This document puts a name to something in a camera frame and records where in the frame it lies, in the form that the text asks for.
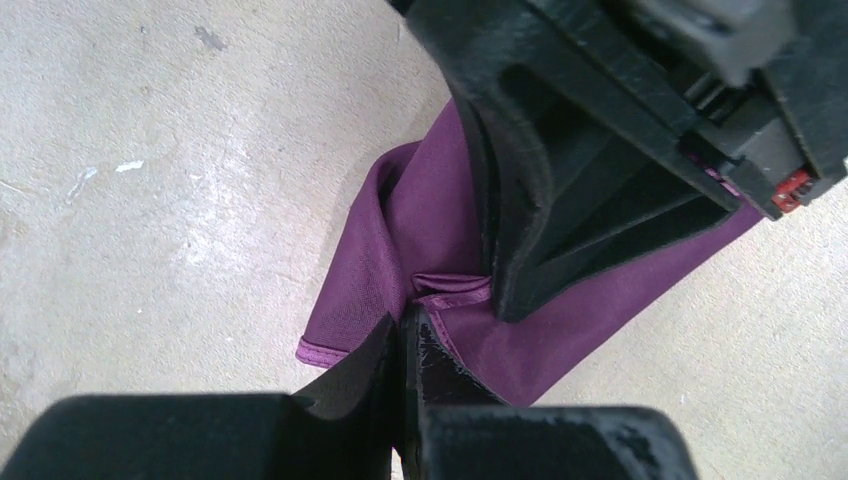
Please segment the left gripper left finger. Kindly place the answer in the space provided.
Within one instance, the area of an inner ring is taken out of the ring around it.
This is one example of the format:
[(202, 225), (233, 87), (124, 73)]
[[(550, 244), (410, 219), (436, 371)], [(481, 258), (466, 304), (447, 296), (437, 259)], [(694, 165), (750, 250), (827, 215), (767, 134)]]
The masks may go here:
[(292, 393), (82, 395), (28, 428), (5, 479), (385, 479), (398, 330)]

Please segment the purple cloth napkin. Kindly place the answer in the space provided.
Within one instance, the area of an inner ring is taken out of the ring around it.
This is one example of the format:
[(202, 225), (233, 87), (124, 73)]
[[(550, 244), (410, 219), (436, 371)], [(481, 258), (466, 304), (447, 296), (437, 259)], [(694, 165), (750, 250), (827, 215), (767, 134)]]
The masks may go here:
[(384, 316), (420, 306), (463, 366), (504, 400), (528, 406), (759, 219), (744, 207), (716, 229), (579, 283), (518, 324), (502, 323), (480, 266), (466, 142), (448, 104), (423, 140), (370, 169), (296, 356), (329, 368)]

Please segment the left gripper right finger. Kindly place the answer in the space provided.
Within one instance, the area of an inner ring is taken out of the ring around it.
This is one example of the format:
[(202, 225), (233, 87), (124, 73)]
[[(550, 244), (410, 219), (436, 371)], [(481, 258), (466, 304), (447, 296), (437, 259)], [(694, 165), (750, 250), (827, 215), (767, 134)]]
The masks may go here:
[(682, 435), (640, 406), (510, 406), (438, 339), (420, 306), (400, 322), (407, 479), (695, 479)]

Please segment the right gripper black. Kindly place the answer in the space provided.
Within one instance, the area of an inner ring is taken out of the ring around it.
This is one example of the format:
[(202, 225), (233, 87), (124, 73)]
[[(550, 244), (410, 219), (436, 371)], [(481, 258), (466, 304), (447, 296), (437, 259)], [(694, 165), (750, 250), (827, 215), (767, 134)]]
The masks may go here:
[(847, 176), (843, 1), (409, 1), (405, 20), (460, 114), (500, 321), (723, 223), (741, 203), (699, 166), (774, 220)]

